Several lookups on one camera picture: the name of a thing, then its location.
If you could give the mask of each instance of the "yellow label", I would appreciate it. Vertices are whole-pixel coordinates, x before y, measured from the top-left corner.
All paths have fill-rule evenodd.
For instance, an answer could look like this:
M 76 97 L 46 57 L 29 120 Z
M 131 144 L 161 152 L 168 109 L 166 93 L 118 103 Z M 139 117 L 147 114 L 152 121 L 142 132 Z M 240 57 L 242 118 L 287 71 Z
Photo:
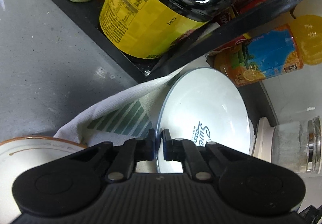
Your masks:
M 160 57 L 205 24 L 174 12 L 158 0 L 105 0 L 99 22 L 118 49 L 141 59 Z

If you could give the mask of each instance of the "black metal shelf frame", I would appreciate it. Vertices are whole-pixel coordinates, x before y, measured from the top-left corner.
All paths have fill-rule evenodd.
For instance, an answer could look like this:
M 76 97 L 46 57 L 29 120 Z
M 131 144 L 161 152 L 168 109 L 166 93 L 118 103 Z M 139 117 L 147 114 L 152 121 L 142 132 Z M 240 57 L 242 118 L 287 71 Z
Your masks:
M 290 11 L 302 0 L 268 0 L 214 30 L 206 38 L 198 40 L 207 28 L 207 25 L 204 25 L 174 49 L 168 51 L 158 62 L 149 64 L 134 63 L 98 30 L 99 11 L 102 5 L 96 0 L 86 3 L 73 3 L 68 0 L 52 1 L 126 73 L 141 83 L 170 74 L 213 49 Z

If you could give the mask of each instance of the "gray countertop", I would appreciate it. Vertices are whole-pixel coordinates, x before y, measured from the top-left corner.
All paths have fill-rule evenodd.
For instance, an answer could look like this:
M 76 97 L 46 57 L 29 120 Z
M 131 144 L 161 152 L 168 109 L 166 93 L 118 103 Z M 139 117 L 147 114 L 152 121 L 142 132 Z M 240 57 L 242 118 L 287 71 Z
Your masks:
M 54 135 L 135 84 L 51 0 L 0 0 L 0 141 Z

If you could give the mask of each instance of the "orange juice bottle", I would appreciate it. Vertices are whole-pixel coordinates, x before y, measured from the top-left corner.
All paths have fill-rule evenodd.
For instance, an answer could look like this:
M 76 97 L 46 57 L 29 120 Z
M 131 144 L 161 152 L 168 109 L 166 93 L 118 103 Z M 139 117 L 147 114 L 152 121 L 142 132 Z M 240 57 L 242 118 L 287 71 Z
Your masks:
M 321 62 L 322 17 L 307 15 L 220 52 L 214 67 L 243 86 Z

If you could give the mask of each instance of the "glass jar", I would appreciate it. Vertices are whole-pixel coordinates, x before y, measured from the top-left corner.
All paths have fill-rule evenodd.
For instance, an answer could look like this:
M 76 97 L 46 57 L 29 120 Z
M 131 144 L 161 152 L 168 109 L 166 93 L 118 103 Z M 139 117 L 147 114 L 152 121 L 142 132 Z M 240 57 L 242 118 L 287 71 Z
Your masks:
M 271 162 L 298 174 L 320 172 L 320 117 L 277 125 L 273 133 Z

